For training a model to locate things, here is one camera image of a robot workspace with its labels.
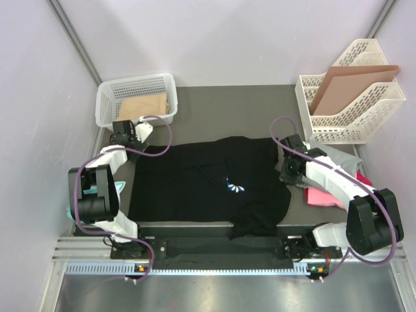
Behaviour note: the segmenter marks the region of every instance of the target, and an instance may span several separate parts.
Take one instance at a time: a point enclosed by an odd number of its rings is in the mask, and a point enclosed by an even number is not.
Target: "white wall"
[[[325,72],[381,0],[61,0],[103,80],[170,72],[178,86],[286,85]]]
[[[380,45],[390,64],[401,67],[397,80],[407,101],[362,152],[377,187],[397,196],[404,225],[404,247],[416,276],[416,2],[400,0],[381,33]]]
[[[0,4],[0,311],[35,311],[67,172],[88,156],[96,86],[47,1]]]

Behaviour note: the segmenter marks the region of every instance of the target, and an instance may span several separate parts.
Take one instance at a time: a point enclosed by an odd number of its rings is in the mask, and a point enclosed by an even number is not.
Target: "gray table surface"
[[[248,138],[269,137],[269,126],[278,116],[291,117],[301,129],[294,86],[203,86],[177,88],[178,112],[171,124],[173,144],[208,142],[230,136]],[[293,134],[292,125],[282,121],[276,125],[275,135],[284,138]],[[105,131],[102,145],[109,142]],[[148,142],[166,145],[169,134],[165,127],[155,127]],[[336,146],[353,153],[352,146]],[[126,163],[116,173],[116,181],[126,181],[122,192],[121,210],[127,214],[134,180],[135,166]],[[346,213],[338,207],[313,207],[306,203],[304,191],[289,187],[292,193],[289,211],[281,224],[318,224],[342,222]]]

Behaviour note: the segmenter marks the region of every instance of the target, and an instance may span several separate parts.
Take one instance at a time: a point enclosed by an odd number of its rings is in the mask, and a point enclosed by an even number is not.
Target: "white plastic basket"
[[[170,105],[169,113],[162,115],[161,118],[167,124],[171,124],[177,112],[177,94],[174,76],[170,73],[105,81],[100,84],[97,91],[96,123],[98,127],[112,131],[112,122],[117,119],[124,99],[161,93],[166,93]],[[155,118],[148,118],[146,121],[154,126],[163,125]]]

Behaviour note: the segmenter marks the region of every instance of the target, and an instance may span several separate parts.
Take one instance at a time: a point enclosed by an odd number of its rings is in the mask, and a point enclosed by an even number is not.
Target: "pink cloth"
[[[357,172],[356,179],[366,185],[372,185],[371,181],[368,180],[360,172]],[[345,209],[344,205],[333,197],[330,193],[324,192],[318,188],[309,187],[305,189],[306,202],[313,206],[338,206]]]

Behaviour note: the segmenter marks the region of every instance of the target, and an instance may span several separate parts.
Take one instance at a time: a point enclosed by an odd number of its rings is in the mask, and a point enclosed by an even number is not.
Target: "folded cloth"
[[[356,179],[366,185],[372,185],[371,181],[368,180],[361,172],[357,172]],[[328,192],[324,192],[315,187],[309,187],[305,189],[306,202],[313,206],[338,206],[342,209],[346,209],[344,205],[337,200],[333,195]]]
[[[157,153],[162,146],[149,146]],[[172,146],[160,157],[141,157],[129,218],[137,222],[234,223],[231,238],[276,235],[291,193],[276,171],[278,147],[271,138],[241,136]]]
[[[169,108],[166,93],[129,97],[122,101],[116,121],[136,120],[142,116],[149,115],[161,116],[168,114]]]

